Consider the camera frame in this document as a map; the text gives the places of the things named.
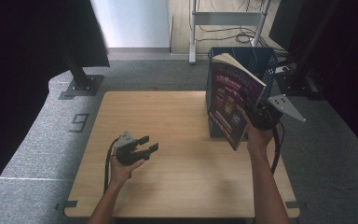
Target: wooden panel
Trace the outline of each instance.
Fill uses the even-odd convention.
[[[66,208],[89,217],[103,195],[103,169],[111,142],[129,131],[159,143],[150,161],[135,170],[120,192],[115,217],[253,217],[252,171],[246,143],[233,151],[211,139],[205,91],[110,91],[95,121]],[[273,143],[268,146],[270,159]],[[275,178],[285,202],[295,202],[282,161]],[[298,217],[298,208],[287,210]]]

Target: storage box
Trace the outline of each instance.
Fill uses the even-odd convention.
[[[237,48],[211,48],[209,51],[209,59],[215,55],[229,53],[233,56],[243,67],[249,70],[253,75],[258,77],[267,87],[262,96],[267,100],[271,93],[272,82],[277,65],[277,57],[272,48],[265,47],[237,47]],[[211,90],[212,90],[212,72],[208,71],[208,81],[206,85],[206,105],[207,109],[211,106]],[[214,123],[208,119],[209,133],[211,137],[224,137],[223,132]]]

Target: person's left hand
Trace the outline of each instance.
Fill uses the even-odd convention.
[[[115,154],[116,152],[110,157],[110,185],[121,188],[129,179],[131,172],[144,164],[145,160],[139,160],[131,166],[126,166],[117,160]]]

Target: forearm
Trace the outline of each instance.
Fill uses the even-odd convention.
[[[113,185],[113,184],[109,185],[103,197],[95,207],[94,212],[92,212],[91,218],[89,219],[89,224],[109,223],[113,215],[117,196],[120,190],[121,190],[121,186]]]
[[[251,154],[251,162],[256,223],[289,223],[267,156]]]

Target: white wall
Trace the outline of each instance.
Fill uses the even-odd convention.
[[[91,0],[108,48],[168,48],[167,0]]]

